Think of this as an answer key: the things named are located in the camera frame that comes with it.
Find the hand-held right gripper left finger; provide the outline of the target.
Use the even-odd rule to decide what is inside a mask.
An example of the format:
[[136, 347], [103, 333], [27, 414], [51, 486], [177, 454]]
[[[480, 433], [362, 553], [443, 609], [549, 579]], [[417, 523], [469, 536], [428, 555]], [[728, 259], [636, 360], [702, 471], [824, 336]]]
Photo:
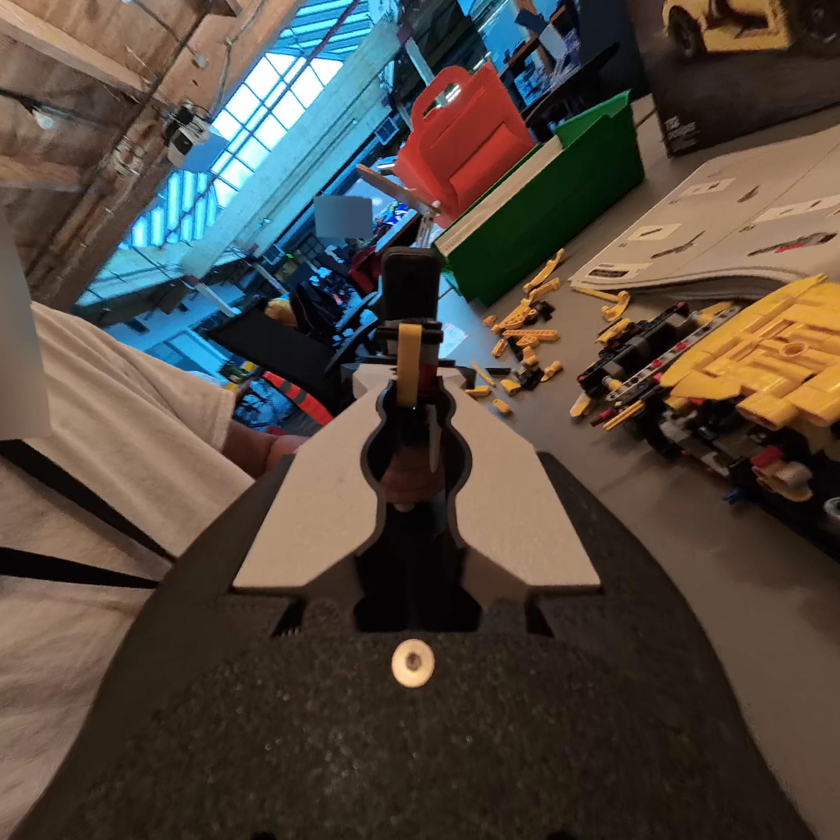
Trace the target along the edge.
[[383, 425], [378, 404], [386, 388], [355, 400], [299, 448], [235, 591], [362, 591], [355, 560], [382, 533], [384, 512], [363, 456]]

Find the yellow black brick car model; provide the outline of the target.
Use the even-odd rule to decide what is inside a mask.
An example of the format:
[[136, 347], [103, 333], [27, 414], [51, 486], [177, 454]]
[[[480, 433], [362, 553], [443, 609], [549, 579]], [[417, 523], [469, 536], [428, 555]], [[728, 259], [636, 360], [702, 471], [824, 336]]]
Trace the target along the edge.
[[573, 421], [624, 429], [665, 459], [690, 459], [750, 505], [838, 560], [838, 285], [811, 276], [753, 302], [600, 331], [576, 377]]

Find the open instruction booklet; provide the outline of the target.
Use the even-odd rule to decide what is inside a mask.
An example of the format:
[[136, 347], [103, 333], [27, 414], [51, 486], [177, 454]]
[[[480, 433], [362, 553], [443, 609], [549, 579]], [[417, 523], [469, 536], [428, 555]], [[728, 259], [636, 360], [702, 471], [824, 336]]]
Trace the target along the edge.
[[724, 154], [575, 273], [572, 288], [676, 301], [757, 300], [838, 283], [839, 128]]

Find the wooden board on stand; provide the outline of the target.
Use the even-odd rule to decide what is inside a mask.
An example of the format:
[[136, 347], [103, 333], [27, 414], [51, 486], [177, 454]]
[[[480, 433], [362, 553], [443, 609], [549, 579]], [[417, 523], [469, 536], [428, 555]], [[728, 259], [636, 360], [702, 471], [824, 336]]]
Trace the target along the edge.
[[357, 164], [355, 169], [364, 183], [397, 202], [405, 204], [409, 209], [420, 213], [421, 223], [415, 237], [414, 246], [428, 248], [432, 244], [432, 233], [437, 222], [437, 216], [440, 215], [439, 202], [424, 200], [415, 190], [389, 180], [383, 174], [364, 164]]

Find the ceiling mounted device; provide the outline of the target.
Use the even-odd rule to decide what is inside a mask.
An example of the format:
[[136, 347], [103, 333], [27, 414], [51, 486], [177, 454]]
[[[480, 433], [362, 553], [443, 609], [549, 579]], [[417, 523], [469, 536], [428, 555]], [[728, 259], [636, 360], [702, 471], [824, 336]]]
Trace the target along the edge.
[[182, 169], [189, 153], [207, 142], [210, 128], [209, 115], [204, 109], [192, 101], [182, 101], [164, 119], [161, 137], [168, 161]]

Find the large paned window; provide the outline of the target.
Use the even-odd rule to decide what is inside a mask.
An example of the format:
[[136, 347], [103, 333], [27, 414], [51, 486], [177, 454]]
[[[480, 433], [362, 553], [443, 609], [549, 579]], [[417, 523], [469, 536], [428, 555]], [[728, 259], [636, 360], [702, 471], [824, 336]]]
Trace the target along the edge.
[[269, 52], [240, 84], [199, 151], [204, 171], [175, 170], [78, 298], [89, 307], [176, 277], [183, 251], [208, 236], [223, 210], [342, 67], [341, 58]]

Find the black office chair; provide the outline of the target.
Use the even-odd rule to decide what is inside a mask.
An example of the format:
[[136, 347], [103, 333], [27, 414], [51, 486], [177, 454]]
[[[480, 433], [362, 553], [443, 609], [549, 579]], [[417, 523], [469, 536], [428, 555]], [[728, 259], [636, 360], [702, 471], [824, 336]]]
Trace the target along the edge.
[[210, 329], [207, 338], [244, 361], [298, 385], [331, 414], [352, 400], [342, 367], [375, 356], [376, 307], [382, 283], [336, 324], [328, 342], [281, 324], [266, 314], [267, 301]]

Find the green plastic bin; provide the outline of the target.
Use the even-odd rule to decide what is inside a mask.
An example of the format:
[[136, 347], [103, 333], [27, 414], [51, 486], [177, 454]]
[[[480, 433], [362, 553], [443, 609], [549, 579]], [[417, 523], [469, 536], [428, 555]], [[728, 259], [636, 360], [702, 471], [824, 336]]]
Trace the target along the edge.
[[568, 119], [437, 236], [447, 279], [488, 307], [638, 187], [632, 95]]

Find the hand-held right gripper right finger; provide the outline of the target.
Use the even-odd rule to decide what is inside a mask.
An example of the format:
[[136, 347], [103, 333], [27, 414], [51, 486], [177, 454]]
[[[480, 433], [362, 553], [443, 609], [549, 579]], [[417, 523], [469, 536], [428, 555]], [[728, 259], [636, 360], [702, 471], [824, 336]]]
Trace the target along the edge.
[[600, 575], [536, 449], [456, 377], [438, 383], [448, 525], [463, 589], [481, 606], [596, 592]]

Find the person's left forearm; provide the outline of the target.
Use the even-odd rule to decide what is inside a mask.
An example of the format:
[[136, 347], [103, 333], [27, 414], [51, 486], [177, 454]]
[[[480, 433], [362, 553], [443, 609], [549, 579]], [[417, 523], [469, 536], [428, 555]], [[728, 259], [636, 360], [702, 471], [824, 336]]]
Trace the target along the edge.
[[286, 456], [294, 455], [309, 440], [288, 434], [269, 434], [232, 420], [227, 428], [223, 456], [257, 480], [270, 472]]

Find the grey desk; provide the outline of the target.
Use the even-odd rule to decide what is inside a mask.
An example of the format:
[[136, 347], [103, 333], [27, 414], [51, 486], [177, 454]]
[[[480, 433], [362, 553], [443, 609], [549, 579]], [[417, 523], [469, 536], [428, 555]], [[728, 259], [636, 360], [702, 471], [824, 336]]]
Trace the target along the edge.
[[605, 434], [569, 411], [574, 378], [595, 357], [602, 323], [568, 278], [709, 159], [838, 125], [838, 107], [670, 159], [651, 96], [633, 102], [645, 181], [566, 247], [550, 296], [564, 371], [511, 400], [508, 424], [550, 452], [616, 515], [687, 599], [717, 651], [758, 746], [819, 838], [838, 838], [838, 564], [687, 458], [668, 462], [625, 432]]

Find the small yellow black brick assembly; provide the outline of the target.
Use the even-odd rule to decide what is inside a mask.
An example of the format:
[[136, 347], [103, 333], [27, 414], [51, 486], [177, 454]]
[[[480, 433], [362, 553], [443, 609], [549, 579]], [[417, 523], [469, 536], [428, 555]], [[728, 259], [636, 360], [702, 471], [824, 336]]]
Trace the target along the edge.
[[431, 318], [385, 320], [376, 336], [395, 357], [397, 406], [416, 409], [431, 403], [438, 390], [442, 323]]

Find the pile of yellow brick pieces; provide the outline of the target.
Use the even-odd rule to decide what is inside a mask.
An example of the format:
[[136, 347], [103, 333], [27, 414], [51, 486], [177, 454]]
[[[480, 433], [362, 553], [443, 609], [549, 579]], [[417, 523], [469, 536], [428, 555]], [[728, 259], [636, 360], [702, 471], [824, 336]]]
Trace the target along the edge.
[[[478, 363], [470, 365], [476, 373], [478, 383], [467, 389], [467, 394], [475, 399], [491, 399], [491, 404], [503, 416], [513, 414], [512, 404], [501, 399], [499, 394], [504, 391], [508, 397], [520, 392], [530, 392], [537, 385], [550, 382], [557, 374], [563, 372], [564, 364], [553, 360], [548, 364], [541, 364], [537, 350], [544, 344], [555, 344], [560, 341], [560, 332], [548, 327], [547, 324], [554, 314], [554, 306], [550, 303], [549, 295], [560, 287], [560, 278], [556, 276], [557, 269], [564, 259], [564, 249], [560, 248], [550, 257], [543, 267], [527, 281], [522, 289], [519, 304], [505, 317], [488, 316], [483, 323], [497, 337], [497, 342], [491, 352], [494, 360], [500, 360], [505, 354], [512, 356], [517, 364], [513, 366], [497, 365], [482, 368]], [[632, 323], [625, 317], [631, 301], [628, 290], [606, 292], [591, 288], [572, 288], [589, 298], [603, 301], [602, 317], [605, 327], [596, 336], [595, 342], [599, 351], [615, 349], [620, 338], [632, 329]], [[579, 397], [570, 410], [573, 418], [587, 414], [595, 398], [587, 395]]]

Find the dark toy car box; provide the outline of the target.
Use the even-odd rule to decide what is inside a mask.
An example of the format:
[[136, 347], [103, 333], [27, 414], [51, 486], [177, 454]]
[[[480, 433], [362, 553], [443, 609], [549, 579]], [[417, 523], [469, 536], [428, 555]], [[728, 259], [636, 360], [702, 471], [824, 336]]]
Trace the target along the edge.
[[838, 1], [625, 5], [669, 157], [838, 105]]

